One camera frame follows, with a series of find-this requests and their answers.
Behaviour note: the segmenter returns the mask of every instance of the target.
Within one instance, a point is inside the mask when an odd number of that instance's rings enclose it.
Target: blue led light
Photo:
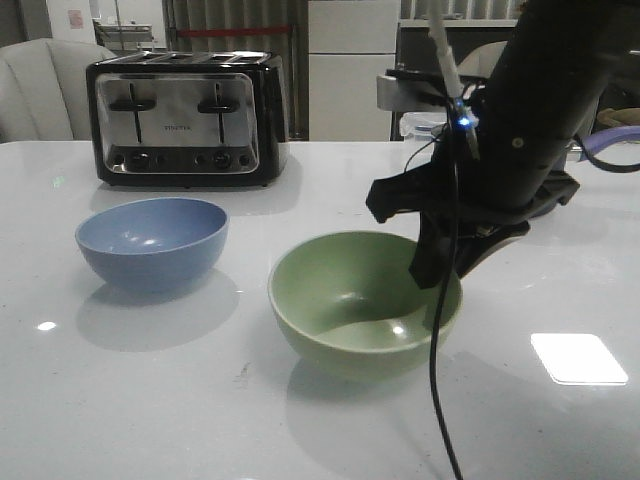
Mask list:
[[[468,117],[460,117],[458,119],[458,125],[460,125],[463,128],[467,128],[468,126],[471,125],[471,120],[469,120]]]

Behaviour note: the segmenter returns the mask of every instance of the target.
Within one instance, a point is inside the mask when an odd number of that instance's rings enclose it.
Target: toaster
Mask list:
[[[140,52],[87,67],[98,177],[110,185],[266,185],[286,161],[282,59]]]

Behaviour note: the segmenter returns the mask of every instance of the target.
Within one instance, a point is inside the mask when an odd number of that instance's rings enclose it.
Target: white cabinet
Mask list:
[[[309,139],[389,140],[376,76],[395,63],[399,0],[309,2]]]

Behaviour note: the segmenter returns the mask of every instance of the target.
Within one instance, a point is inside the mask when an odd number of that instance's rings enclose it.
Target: white table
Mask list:
[[[276,259],[310,237],[415,237],[416,215],[381,226],[364,205],[374,178],[401,171],[407,146],[291,151],[267,188],[152,191],[100,182],[88,142],[0,145],[0,478],[452,478],[426,369],[374,385],[318,373],[285,342],[266,294]],[[439,383],[467,479],[640,472],[640,177],[569,169],[583,184],[572,202],[463,280]],[[75,245],[76,226],[176,194],[231,214],[211,275],[156,302],[105,286]],[[555,383],[534,333],[597,335],[628,382]]]

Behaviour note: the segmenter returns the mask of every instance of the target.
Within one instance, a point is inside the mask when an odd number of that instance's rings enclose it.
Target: toaster lever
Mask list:
[[[109,105],[109,109],[114,112],[144,112],[155,106],[155,100],[116,100]]]
[[[238,110],[238,104],[231,102],[226,105],[220,105],[217,101],[203,100],[198,104],[198,112],[200,113],[232,113]]]

